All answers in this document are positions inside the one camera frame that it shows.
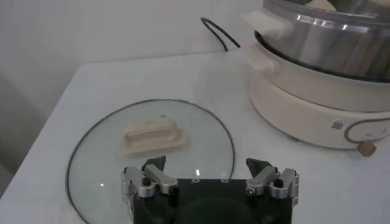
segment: metal bracket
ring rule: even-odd
[[[265,167],[258,175],[246,181],[248,196],[258,196],[264,193],[265,188],[273,198],[292,198],[293,206],[298,204],[299,175],[293,169],[285,169],[282,174],[272,166]]]
[[[145,166],[144,174],[159,185],[162,194],[172,195],[174,194],[174,190],[177,189],[177,180],[167,176],[155,165],[150,164]]]
[[[278,178],[275,167],[267,166],[258,175],[246,181],[246,193],[248,196],[257,196],[264,193],[269,182]]]
[[[288,195],[293,200],[293,205],[298,204],[299,175],[293,169],[285,169],[283,173],[269,185],[269,193],[274,198],[286,198]]]
[[[141,198],[152,197],[155,193],[155,183],[137,168],[126,167],[122,172],[122,197],[125,200],[136,193]]]

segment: pot handle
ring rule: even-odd
[[[274,59],[267,57],[258,43],[242,46],[239,51],[247,58],[249,64],[256,71],[273,74],[278,71],[280,65]]]
[[[274,39],[289,37],[293,31],[293,24],[266,9],[241,15],[257,32]]]

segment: glass lid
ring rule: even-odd
[[[187,141],[165,149],[119,152],[129,126],[148,124],[160,117],[175,121]],[[228,179],[235,159],[229,131],[208,110],[182,100],[138,102],[109,114],[80,140],[66,171],[69,202],[86,223],[129,223],[121,197],[121,172],[127,166],[141,168],[147,159],[163,155],[164,173],[174,178]]]

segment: white table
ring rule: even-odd
[[[294,223],[388,223],[390,142],[371,158],[294,142],[252,108],[238,52],[81,66],[0,200],[3,224],[82,223],[65,195],[65,169],[82,135],[110,112],[151,98],[183,99],[226,124],[236,145],[234,178],[248,178],[248,157],[301,175]]]

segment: power cord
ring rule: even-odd
[[[225,42],[222,40],[222,38],[220,36],[218,36],[218,34],[209,26],[212,25],[213,27],[215,27],[217,30],[219,30],[222,34],[225,35],[225,37],[227,37],[236,47],[240,48],[241,46],[237,43],[236,40],[233,39],[232,36],[230,36],[224,29],[222,29],[219,25],[215,24],[213,21],[209,20],[208,18],[204,18],[202,17],[200,19],[202,21],[202,23],[205,25],[205,27],[211,32],[214,34],[214,36],[219,40],[219,42],[221,42],[221,44],[223,45],[225,51],[229,51],[227,49],[227,46],[225,44]]]

